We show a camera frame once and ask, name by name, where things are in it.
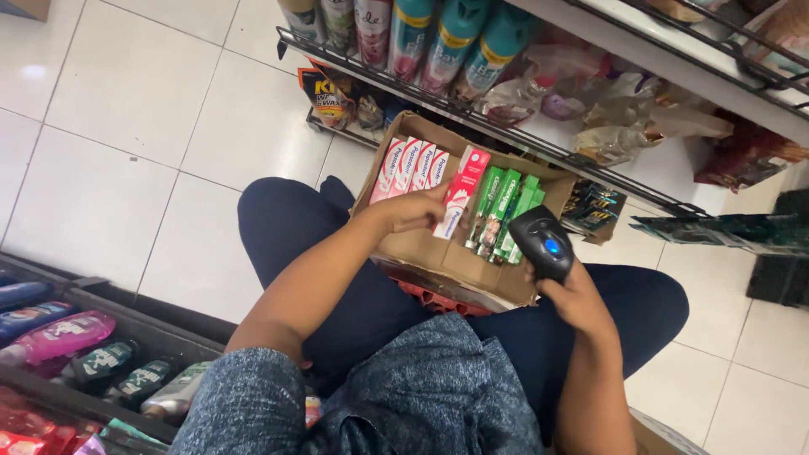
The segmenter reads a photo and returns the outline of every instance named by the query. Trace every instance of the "metal shelf rail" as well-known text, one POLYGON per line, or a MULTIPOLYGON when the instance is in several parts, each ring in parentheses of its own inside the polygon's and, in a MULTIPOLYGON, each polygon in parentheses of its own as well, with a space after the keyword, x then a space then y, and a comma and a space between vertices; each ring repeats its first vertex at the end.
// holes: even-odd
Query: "metal shelf rail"
POLYGON ((568 151, 525 131, 495 125, 486 116, 474 111, 466 104, 449 100, 443 96, 437 96, 422 90, 416 85, 394 78, 384 71, 377 70, 357 59, 348 57, 332 46, 308 40, 282 27, 276 27, 276 30, 280 36, 277 46, 279 59, 283 58, 288 47, 292 47, 303 55, 326 63, 393 95, 400 96, 483 134, 488 134, 524 153, 538 156, 549 163, 597 181, 623 194, 641 199, 671 215, 708 216, 700 207, 678 201, 618 172, 600 166, 591 158, 568 151))
MULTIPOLYGON (((729 75, 715 66, 710 65, 708 62, 703 62, 698 58, 695 58, 687 53, 682 52, 680 49, 669 45, 668 43, 657 39, 656 37, 652 36, 649 33, 644 33, 642 31, 637 30, 636 28, 632 27, 631 25, 613 17, 609 14, 604 13, 602 10, 593 7, 592 5, 588 4, 588 2, 584 2, 581 0, 566 0, 569 4, 581 8, 587 12, 592 13, 600 17, 601 19, 612 23, 620 28, 623 28, 627 32, 634 34, 650 42, 653 45, 657 45, 658 47, 665 49, 666 51, 675 54, 677 57, 681 57, 685 60, 698 65, 704 70, 710 71, 711 73, 725 79, 726 81, 733 83, 734 85, 743 88, 744 90, 759 96, 760 98, 767 100, 770 103, 773 103, 787 112, 801 117, 804 120, 809 121, 809 113, 806 110, 802 110, 803 108, 809 107, 809 102, 802 102, 799 104, 791 104, 787 100, 782 99, 781 97, 774 96, 772 91, 780 91, 785 90, 787 88, 793 88, 794 90, 800 92, 805 96, 809 96, 809 87, 806 84, 800 83, 800 79, 804 79, 809 76, 809 70, 806 73, 797 74, 795 76, 787 78, 783 74, 779 74, 776 71, 768 68, 767 66, 762 65, 759 62, 752 60, 749 57, 744 56, 742 53, 742 47, 739 45, 738 42, 732 39, 727 40, 715 40, 711 36, 704 35, 699 31, 691 28, 687 23, 683 23, 679 20, 673 19, 669 15, 666 15, 661 10, 649 5, 649 3, 645 2, 644 0, 620 0, 627 5, 638 9, 647 15, 651 16, 661 24, 673 28, 679 32, 682 32, 686 35, 691 36, 699 40, 700 42, 714 48, 728 57, 733 58, 735 60, 736 65, 739 68, 739 72, 748 76, 748 79, 738 79, 729 75)), ((767 41, 764 38, 758 36, 754 32, 747 30, 744 27, 740 27, 739 25, 732 23, 730 20, 723 18, 721 15, 716 14, 713 11, 710 11, 702 6, 696 5, 688 0, 673 0, 679 3, 682 6, 687 7, 690 10, 696 11, 701 15, 704 15, 707 19, 714 21, 722 25, 723 27, 727 28, 733 34, 738 34, 744 36, 748 40, 755 41, 756 43, 763 45, 764 47, 771 49, 774 53, 780 54, 786 59, 791 60, 792 62, 798 63, 799 65, 803 66, 804 68, 809 69, 809 60, 799 56, 796 53, 792 53, 791 51, 784 49, 780 45, 776 45, 773 42, 767 41)))

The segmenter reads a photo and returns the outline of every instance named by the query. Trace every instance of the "barcode scanner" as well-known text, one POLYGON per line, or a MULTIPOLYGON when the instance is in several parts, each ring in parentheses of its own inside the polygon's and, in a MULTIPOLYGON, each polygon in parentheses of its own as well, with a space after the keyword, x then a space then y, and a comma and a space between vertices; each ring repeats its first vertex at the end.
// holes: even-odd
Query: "barcode scanner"
POLYGON ((548 208, 536 206, 512 219, 508 232, 534 266, 537 280, 552 279, 564 285, 573 268, 573 245, 548 208))

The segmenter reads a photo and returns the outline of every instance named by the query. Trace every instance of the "blue scanner light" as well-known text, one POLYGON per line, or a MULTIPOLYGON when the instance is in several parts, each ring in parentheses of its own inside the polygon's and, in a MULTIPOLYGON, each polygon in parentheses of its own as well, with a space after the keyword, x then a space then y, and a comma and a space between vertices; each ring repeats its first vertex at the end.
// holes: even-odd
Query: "blue scanner light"
POLYGON ((554 239, 547 239, 545 241, 545 248, 553 254, 559 253, 559 244, 556 243, 554 239))

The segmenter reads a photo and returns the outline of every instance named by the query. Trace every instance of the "person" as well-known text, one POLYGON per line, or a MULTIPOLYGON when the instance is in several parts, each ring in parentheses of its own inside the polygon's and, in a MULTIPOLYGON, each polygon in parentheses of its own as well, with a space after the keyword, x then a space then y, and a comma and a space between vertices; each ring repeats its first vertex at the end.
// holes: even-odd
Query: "person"
POLYGON ((445 185, 377 202, 330 176, 318 193, 250 184, 239 230, 264 294, 205 374, 170 453, 636 453, 623 382, 688 317, 656 270, 578 260, 537 306, 436 315, 369 260, 426 228, 445 185), (304 425, 304 379, 323 415, 304 425))

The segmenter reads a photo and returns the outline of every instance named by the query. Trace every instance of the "dark blue pants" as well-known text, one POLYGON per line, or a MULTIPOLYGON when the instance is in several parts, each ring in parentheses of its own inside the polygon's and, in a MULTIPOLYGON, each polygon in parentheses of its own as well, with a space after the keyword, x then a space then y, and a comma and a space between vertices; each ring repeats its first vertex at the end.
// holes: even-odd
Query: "dark blue pants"
MULTIPOLYGON (((343 226, 353 201, 349 190, 332 176, 321 185, 321 193, 277 177, 250 184, 239 200, 239 231, 261 285, 266 288, 297 256, 343 226)), ((628 377, 680 332, 688 318, 685 292, 674 279, 656 270, 600 264, 586 267, 618 327, 624 377, 628 377)), ((313 276, 300 285, 317 286, 317 281, 313 276)), ((366 261, 332 314, 303 344, 304 357, 312 361, 318 394, 331 395, 354 365, 433 315, 366 261)), ((500 340, 547 442, 574 331, 551 302, 468 321, 481 340, 500 340)))

